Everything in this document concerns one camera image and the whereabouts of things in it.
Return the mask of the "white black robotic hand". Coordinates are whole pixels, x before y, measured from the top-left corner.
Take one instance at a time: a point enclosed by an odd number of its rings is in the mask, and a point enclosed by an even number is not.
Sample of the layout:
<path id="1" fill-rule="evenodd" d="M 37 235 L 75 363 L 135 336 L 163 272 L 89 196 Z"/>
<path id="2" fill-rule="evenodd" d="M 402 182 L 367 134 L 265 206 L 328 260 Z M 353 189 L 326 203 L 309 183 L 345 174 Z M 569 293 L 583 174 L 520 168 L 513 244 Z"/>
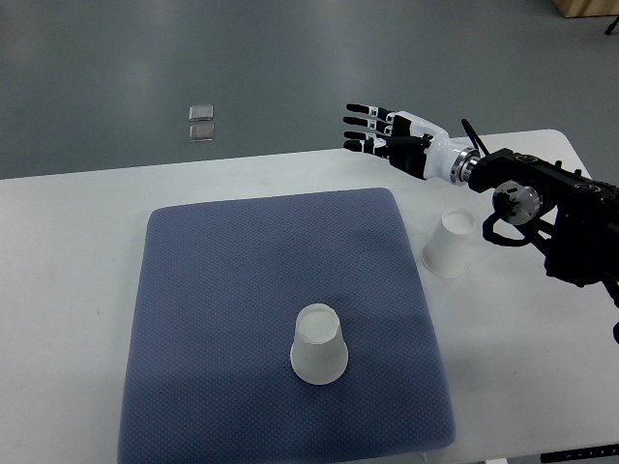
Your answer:
<path id="1" fill-rule="evenodd" d="M 412 113 L 358 103 L 346 110 L 351 114 L 342 121 L 357 129 L 344 134 L 343 148 L 385 159 L 414 178 L 464 185 L 481 158 L 478 148 Z"/>

